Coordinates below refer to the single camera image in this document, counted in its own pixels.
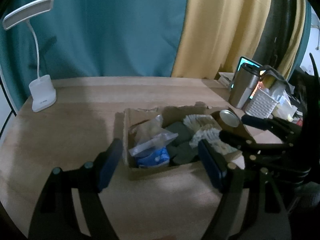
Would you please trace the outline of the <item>teal curtain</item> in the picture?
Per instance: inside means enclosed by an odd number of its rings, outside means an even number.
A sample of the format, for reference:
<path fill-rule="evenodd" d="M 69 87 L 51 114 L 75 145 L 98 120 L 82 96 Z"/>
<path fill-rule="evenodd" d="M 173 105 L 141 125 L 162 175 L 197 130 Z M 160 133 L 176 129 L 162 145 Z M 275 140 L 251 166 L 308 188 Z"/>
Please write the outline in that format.
<path fill-rule="evenodd" d="M 1 0 L 5 16 L 35 0 Z M 38 74 L 52 79 L 172 74 L 187 0 L 54 0 L 51 11 L 1 31 L 1 69 L 21 108 Z"/>

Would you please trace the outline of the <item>clear zip bag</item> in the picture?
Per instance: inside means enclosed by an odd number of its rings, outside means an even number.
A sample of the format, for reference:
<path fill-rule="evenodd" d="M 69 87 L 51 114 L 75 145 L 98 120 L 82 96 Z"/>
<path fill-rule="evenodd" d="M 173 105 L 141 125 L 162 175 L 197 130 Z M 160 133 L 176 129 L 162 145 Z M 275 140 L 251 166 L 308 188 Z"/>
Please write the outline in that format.
<path fill-rule="evenodd" d="M 173 142 L 178 133 L 171 132 L 162 127 L 163 116 L 136 125 L 129 129 L 129 135 L 133 136 L 133 147 L 129 149 L 132 157 L 146 157 L 156 150 L 160 150 Z"/>

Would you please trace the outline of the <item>white plastic basket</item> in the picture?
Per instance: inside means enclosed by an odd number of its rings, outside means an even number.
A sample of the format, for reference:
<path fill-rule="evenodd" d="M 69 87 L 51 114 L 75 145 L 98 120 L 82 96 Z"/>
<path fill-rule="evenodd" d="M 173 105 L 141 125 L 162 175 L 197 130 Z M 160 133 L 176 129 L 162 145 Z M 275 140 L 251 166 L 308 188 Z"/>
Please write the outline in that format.
<path fill-rule="evenodd" d="M 277 104 L 278 101 L 258 87 L 253 98 L 245 108 L 245 113 L 257 118 L 269 118 Z"/>

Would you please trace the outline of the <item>brown cardboard box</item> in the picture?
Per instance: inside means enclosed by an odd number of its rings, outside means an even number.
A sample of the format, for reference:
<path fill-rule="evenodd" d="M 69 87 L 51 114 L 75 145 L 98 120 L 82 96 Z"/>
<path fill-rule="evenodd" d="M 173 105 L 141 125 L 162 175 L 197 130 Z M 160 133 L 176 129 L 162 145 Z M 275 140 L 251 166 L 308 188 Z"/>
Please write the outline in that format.
<path fill-rule="evenodd" d="M 153 109 L 127 108 L 123 114 L 123 163 L 130 180 L 164 177 L 201 168 L 197 143 L 208 139 L 210 146 L 227 162 L 242 152 L 219 139 L 221 130 L 252 136 L 239 122 L 236 127 L 222 120 L 228 106 L 209 107 L 203 102 L 193 106 L 166 106 Z"/>

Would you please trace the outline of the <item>yellow curtain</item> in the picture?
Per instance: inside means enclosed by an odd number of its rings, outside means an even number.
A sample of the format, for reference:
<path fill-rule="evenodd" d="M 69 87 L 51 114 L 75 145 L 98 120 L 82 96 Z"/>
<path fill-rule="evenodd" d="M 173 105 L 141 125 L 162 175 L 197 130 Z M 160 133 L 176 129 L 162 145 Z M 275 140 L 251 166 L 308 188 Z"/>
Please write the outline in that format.
<path fill-rule="evenodd" d="M 272 0 L 187 0 L 173 77 L 214 79 L 252 58 Z"/>

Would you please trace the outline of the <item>cotton swabs bag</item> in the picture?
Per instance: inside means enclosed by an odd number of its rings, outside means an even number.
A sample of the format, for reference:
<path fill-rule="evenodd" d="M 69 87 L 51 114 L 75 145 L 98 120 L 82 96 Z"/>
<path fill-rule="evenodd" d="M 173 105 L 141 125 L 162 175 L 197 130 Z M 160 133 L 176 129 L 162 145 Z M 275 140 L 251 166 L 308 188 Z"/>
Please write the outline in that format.
<path fill-rule="evenodd" d="M 189 142 L 191 148 L 197 147 L 201 140 L 207 140 L 210 146 L 222 155 L 237 151 L 236 148 L 221 141 L 219 133 L 222 128 L 211 115 L 186 115 L 183 119 L 183 124 L 193 132 L 193 137 Z"/>

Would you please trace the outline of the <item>grey sock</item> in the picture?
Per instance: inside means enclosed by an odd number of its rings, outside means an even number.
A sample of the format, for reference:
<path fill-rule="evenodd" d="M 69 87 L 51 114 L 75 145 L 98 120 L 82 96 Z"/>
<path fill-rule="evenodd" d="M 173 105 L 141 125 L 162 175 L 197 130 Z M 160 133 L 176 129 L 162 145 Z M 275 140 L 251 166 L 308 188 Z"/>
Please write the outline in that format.
<path fill-rule="evenodd" d="M 189 145 L 193 133 L 182 122 L 174 122 L 165 128 L 169 132 L 177 133 L 178 136 L 166 146 L 170 155 L 169 166 L 180 166 L 189 163 L 195 163 L 200 160 L 197 147 L 192 148 Z"/>

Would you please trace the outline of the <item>blue tissue pack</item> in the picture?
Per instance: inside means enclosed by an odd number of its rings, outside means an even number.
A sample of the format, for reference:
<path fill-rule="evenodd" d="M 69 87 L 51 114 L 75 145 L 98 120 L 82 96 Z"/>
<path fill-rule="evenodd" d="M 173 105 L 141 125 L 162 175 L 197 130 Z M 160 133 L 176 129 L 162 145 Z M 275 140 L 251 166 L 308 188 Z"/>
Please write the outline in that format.
<path fill-rule="evenodd" d="M 168 154 L 166 147 L 156 150 L 146 157 L 136 158 L 136 163 L 140 168 L 160 167 L 168 165 L 169 162 L 170 155 Z"/>

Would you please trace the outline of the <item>dark grey cloth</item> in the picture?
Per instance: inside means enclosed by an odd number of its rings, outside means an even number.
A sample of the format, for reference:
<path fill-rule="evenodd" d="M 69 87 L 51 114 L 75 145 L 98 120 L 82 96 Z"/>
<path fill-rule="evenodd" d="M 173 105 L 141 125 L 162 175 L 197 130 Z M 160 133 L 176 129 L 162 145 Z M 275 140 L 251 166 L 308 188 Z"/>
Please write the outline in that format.
<path fill-rule="evenodd" d="M 267 76 L 272 76 L 277 81 L 280 81 L 281 83 L 283 83 L 285 85 L 285 90 L 289 94 L 293 94 L 294 93 L 295 87 L 292 86 L 291 84 L 289 84 L 288 81 L 276 69 L 272 68 L 269 65 L 263 65 L 262 67 L 260 67 L 260 70 L 264 70 L 265 71 L 262 75 L 260 75 L 260 78 L 259 78 L 260 82 L 263 81 L 264 78 L 266 78 Z"/>

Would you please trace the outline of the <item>orange tin can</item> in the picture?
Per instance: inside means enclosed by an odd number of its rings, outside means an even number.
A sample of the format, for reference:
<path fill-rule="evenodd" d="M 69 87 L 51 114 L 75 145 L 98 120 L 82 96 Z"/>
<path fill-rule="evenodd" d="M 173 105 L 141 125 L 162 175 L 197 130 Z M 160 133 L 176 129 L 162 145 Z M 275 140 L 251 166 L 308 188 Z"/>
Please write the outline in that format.
<path fill-rule="evenodd" d="M 219 111 L 217 116 L 217 122 L 223 130 L 234 132 L 239 127 L 239 118 L 230 110 L 223 109 Z"/>

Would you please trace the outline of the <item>steel travel mug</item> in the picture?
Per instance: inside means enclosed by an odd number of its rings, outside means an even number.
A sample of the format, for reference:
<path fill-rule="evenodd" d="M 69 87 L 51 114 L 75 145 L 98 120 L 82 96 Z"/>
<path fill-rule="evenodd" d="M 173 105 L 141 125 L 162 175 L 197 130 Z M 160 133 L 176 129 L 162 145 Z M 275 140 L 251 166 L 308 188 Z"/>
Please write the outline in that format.
<path fill-rule="evenodd" d="M 257 86 L 259 78 L 259 73 L 254 74 L 243 67 L 236 76 L 229 103 L 235 108 L 242 108 Z"/>

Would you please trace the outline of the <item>white desk lamp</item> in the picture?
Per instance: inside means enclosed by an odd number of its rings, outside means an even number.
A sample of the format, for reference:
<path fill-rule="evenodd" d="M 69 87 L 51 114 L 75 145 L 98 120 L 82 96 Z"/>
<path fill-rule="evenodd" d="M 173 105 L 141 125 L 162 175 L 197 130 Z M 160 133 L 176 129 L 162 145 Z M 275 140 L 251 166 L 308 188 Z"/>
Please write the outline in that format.
<path fill-rule="evenodd" d="M 53 86 L 50 75 L 40 75 L 39 43 L 30 19 L 51 11 L 53 5 L 54 0 L 35 0 L 7 14 L 2 21 L 5 31 L 24 22 L 33 35 L 37 58 L 37 78 L 29 83 L 29 90 L 33 100 L 31 109 L 35 113 L 52 106 L 56 102 L 56 89 Z"/>

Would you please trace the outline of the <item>clear plastic bag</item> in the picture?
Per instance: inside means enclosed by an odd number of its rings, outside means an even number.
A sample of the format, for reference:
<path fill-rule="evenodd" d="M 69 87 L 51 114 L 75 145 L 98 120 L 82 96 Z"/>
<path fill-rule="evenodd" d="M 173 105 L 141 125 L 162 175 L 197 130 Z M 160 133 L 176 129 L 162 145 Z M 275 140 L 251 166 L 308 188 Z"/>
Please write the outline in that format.
<path fill-rule="evenodd" d="M 272 100 L 273 110 L 279 103 L 282 105 L 283 103 L 287 102 L 288 105 L 293 106 L 285 90 L 285 85 L 280 81 L 276 81 L 274 85 L 271 87 L 270 96 Z"/>

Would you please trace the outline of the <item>yellow sticky notes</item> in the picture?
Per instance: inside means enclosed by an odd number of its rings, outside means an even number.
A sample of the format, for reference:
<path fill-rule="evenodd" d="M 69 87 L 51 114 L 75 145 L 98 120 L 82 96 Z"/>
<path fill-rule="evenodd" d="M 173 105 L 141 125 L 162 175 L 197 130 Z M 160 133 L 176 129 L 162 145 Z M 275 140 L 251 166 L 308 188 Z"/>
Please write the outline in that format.
<path fill-rule="evenodd" d="M 277 104 L 272 114 L 275 117 L 291 122 L 293 120 L 293 116 L 296 110 L 297 110 L 296 106 L 288 105 L 287 102 L 285 102 L 282 105 L 280 103 Z"/>

